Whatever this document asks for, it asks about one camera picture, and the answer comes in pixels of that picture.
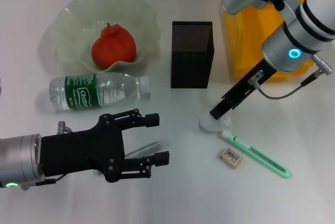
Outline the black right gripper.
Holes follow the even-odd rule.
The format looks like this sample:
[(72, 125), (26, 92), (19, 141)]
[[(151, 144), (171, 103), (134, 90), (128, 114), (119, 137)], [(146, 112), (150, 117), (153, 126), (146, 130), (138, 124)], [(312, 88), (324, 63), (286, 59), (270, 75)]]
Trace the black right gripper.
[(226, 92), (223, 99), (210, 111), (211, 116), (215, 120), (221, 118), (230, 109), (237, 107), (255, 90), (254, 86), (250, 85), (248, 81), (260, 70), (263, 71), (263, 77), (259, 80), (259, 84), (264, 83), (277, 72), (265, 59), (262, 59), (238, 83)]

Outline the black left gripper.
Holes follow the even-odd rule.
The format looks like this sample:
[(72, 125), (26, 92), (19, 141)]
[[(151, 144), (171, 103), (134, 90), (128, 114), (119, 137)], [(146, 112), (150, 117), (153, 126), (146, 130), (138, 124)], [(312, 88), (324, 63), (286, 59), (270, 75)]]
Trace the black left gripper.
[(43, 137), (40, 150), (41, 169), (46, 177), (98, 170), (108, 182), (150, 178), (153, 166), (169, 164), (169, 151), (124, 159), (121, 130), (156, 127), (159, 124), (158, 113), (143, 116), (136, 108), (114, 115), (101, 115), (97, 124), (89, 130)]

